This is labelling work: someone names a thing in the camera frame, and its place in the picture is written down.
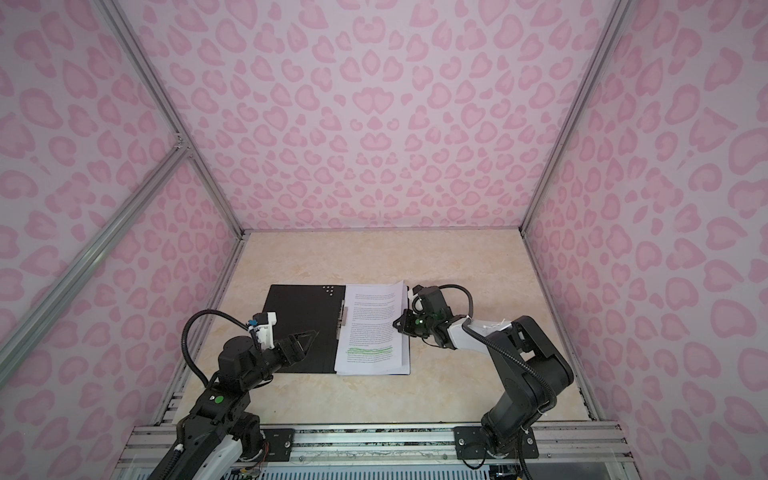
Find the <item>metal bracket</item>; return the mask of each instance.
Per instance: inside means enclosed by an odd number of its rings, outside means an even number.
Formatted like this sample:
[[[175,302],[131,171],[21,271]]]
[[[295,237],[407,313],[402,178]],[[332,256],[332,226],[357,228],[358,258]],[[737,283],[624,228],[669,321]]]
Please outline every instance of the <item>metal bracket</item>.
[[[293,448],[294,429],[264,429],[264,439],[270,444],[267,462],[288,462]]]
[[[481,432],[482,427],[454,427],[453,442],[456,447],[456,458],[459,460],[482,460],[488,458],[486,449],[487,437]],[[533,429],[523,434],[523,458],[538,458],[538,447]],[[516,452],[511,452],[505,458],[517,458]]]

